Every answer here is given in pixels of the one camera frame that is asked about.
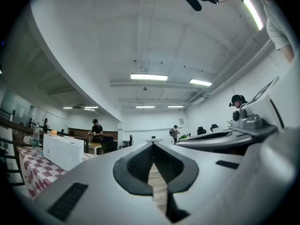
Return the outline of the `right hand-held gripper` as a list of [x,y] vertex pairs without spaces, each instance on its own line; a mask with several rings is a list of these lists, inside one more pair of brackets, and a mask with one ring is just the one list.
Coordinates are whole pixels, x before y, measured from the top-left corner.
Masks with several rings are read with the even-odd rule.
[[[232,113],[231,129],[215,131],[191,138],[209,140],[180,140],[176,146],[189,149],[225,149],[243,146],[253,141],[252,136],[267,136],[284,128],[300,127],[300,54],[297,53],[286,74],[274,78],[242,108]],[[234,136],[236,131],[249,135]]]

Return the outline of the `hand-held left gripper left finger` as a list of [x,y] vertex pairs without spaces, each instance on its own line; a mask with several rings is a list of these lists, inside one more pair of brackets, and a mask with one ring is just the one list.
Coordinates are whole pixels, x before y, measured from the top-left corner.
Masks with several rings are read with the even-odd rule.
[[132,195],[113,176],[117,160],[144,146],[144,143],[90,158],[58,178],[35,199],[48,211],[75,182],[87,185],[65,221],[67,225],[168,225],[170,221],[151,196]]

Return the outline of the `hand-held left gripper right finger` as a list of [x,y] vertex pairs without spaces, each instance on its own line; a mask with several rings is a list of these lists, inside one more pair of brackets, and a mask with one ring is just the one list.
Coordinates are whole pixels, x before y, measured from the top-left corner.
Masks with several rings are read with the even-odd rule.
[[153,213],[154,224],[224,224],[228,206],[217,202],[219,191],[235,173],[218,161],[238,164],[241,156],[153,144],[156,168],[166,183],[166,213]]

